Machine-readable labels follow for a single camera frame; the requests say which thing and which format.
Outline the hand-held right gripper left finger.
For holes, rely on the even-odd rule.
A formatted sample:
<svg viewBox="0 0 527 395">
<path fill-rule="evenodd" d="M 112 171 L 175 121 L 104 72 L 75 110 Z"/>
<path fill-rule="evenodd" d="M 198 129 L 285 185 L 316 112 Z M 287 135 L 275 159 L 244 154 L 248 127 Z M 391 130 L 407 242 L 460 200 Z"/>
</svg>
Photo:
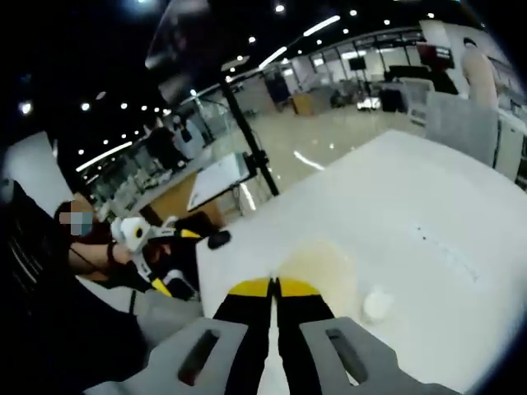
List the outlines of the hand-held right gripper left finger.
<svg viewBox="0 0 527 395">
<path fill-rule="evenodd" d="M 273 280 L 232 287 L 212 318 L 201 318 L 155 347 L 147 366 L 89 394 L 256 394 L 268 356 Z"/>
</svg>

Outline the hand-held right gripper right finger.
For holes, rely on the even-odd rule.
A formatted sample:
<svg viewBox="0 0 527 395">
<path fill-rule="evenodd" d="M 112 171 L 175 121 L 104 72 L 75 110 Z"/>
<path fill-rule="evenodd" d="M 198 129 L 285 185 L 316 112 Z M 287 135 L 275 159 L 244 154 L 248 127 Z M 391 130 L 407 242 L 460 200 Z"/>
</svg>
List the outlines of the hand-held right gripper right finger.
<svg viewBox="0 0 527 395">
<path fill-rule="evenodd" d="M 275 281 L 278 351 L 291 394 L 454 394 L 405 373 L 395 351 L 349 317 L 337 318 L 312 285 Z"/>
</svg>

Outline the person's left hand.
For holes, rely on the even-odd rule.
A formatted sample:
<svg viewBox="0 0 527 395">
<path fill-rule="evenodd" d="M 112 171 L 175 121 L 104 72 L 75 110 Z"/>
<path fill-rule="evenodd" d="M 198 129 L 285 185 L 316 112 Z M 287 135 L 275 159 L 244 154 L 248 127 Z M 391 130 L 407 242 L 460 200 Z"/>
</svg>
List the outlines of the person's left hand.
<svg viewBox="0 0 527 395">
<path fill-rule="evenodd" d="M 117 263 L 123 265 L 126 265 L 133 260 L 133 255 L 131 251 L 125 245 L 122 244 L 115 244 L 113 246 L 112 257 Z"/>
</svg>

